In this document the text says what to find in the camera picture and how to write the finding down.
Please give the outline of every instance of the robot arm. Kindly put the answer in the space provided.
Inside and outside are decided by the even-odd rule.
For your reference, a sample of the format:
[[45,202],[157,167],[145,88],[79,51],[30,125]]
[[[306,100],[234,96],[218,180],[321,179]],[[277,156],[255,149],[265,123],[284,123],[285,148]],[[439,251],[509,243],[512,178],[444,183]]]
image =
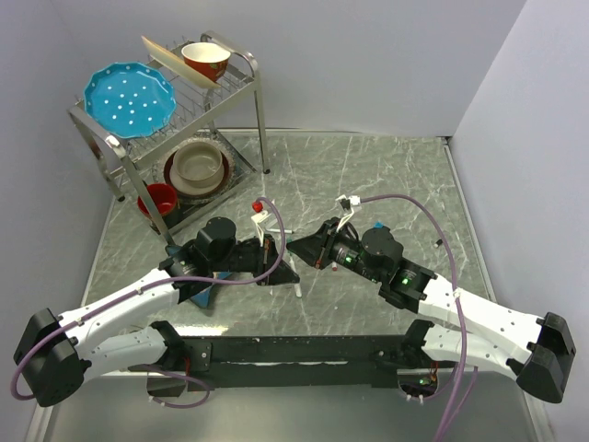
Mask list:
[[[138,332],[117,334],[137,320],[189,299],[212,282],[170,281],[145,290],[141,287],[174,276],[212,278],[215,272],[259,276],[279,257],[272,236],[236,241],[235,224],[220,217],[210,220],[196,239],[167,252],[169,257],[158,268],[93,304],[58,317],[48,309],[31,317],[14,355],[17,364],[50,333],[77,322],[77,327],[57,334],[44,344],[24,366],[23,376],[40,406],[62,401],[83,383],[104,373],[140,364],[172,367],[184,356],[183,340],[165,321],[154,322]],[[298,275],[286,262],[280,261],[276,270],[257,284],[298,282]]]
[[[353,198],[339,200],[344,209],[352,210]],[[575,356],[564,318],[554,313],[540,318],[462,289],[454,292],[443,276],[403,258],[403,246],[388,227],[371,228],[358,238],[349,220],[349,215],[333,217],[315,234],[289,243],[287,249],[317,269],[336,262],[380,283],[378,294],[389,304],[458,327],[455,297],[460,297],[468,332],[467,363],[515,379],[523,390],[543,401],[562,401]],[[459,360],[458,331],[432,322],[420,330],[413,341],[432,360]]]

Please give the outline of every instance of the gray bowl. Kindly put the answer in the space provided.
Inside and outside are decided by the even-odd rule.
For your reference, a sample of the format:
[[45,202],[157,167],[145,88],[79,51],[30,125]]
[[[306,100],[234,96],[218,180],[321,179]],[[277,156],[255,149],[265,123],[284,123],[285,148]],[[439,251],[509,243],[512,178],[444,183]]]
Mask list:
[[211,187],[224,175],[223,156],[206,141],[186,140],[174,156],[172,168],[192,187]]

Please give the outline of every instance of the dish rack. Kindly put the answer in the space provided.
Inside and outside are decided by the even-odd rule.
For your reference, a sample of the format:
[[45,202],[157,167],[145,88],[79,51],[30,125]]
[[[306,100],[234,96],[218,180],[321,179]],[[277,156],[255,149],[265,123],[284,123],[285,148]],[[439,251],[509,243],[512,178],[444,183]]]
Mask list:
[[[98,163],[100,173],[119,202],[124,201],[125,193],[133,197],[140,197],[151,216],[156,231],[165,239],[167,244],[175,245],[173,235],[188,225],[191,221],[212,210],[222,201],[243,188],[248,178],[258,170],[219,132],[214,119],[234,108],[249,94],[254,95],[258,132],[260,135],[261,170],[270,173],[267,154],[266,125],[261,97],[260,70],[251,52],[240,48],[213,31],[204,32],[201,41],[211,41],[242,58],[249,66],[251,73],[245,74],[229,60],[225,74],[217,80],[219,88],[202,89],[190,81],[169,71],[157,60],[151,60],[147,65],[160,72],[174,86],[177,107],[163,129],[155,131],[151,136],[134,139],[120,139],[110,134],[100,124],[84,111],[84,100],[80,99],[68,109],[76,129],[84,138],[94,158]],[[170,49],[181,58],[181,50],[193,41],[174,43]],[[204,204],[181,207],[181,219],[172,227],[166,225],[163,217],[157,211],[156,205],[145,187],[145,179],[151,178],[151,169],[155,163],[168,154],[174,147],[185,139],[196,135],[207,127],[206,136],[210,136],[223,143],[235,160],[234,178],[231,185],[215,195],[207,198]],[[120,161],[115,170],[109,170],[107,159],[98,142],[114,152]]]

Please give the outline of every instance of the blue plate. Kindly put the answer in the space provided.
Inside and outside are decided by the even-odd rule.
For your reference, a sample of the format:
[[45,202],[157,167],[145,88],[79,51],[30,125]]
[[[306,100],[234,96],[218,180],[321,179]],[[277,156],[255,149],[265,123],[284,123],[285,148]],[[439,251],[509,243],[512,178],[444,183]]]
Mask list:
[[115,63],[92,75],[84,89],[86,113],[120,138],[149,136],[176,109],[174,88],[157,69]]

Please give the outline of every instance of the gray marble surface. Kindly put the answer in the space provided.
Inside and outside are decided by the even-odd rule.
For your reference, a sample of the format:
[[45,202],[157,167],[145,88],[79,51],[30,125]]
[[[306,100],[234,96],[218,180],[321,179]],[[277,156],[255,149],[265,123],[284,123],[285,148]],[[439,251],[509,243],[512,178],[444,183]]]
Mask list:
[[[256,137],[227,138],[259,165]],[[342,193],[363,197],[406,193],[430,209],[448,236],[460,286],[488,297],[441,139],[277,133],[269,134],[269,153],[270,175],[254,176],[246,190],[179,232],[177,242],[193,238],[214,215],[233,219],[238,238],[251,237],[250,204],[259,195],[276,200],[286,227],[295,229],[293,237],[299,238],[341,214],[334,199]],[[363,204],[353,219],[361,235],[376,221],[391,228],[408,259],[449,277],[445,251],[433,247],[438,237],[417,207],[404,201]],[[132,199],[115,203],[108,223],[87,303],[136,281],[166,256],[163,240],[147,227]],[[257,285],[217,286],[208,309],[185,302],[134,325],[168,320],[183,335],[395,334],[404,333],[416,318],[389,306],[378,296],[377,285],[354,273],[321,272],[296,257],[294,261],[302,298],[290,285],[272,290]]]

